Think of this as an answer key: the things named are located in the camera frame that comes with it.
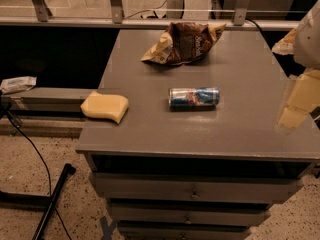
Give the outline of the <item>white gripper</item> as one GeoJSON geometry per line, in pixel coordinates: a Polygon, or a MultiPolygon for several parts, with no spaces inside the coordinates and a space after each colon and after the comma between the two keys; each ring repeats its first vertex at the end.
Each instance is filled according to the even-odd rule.
{"type": "Polygon", "coordinates": [[[297,29],[290,30],[274,44],[272,52],[293,55],[294,60],[308,68],[296,80],[280,114],[277,124],[298,128],[307,116],[320,105],[320,0],[300,21],[297,29]]]}

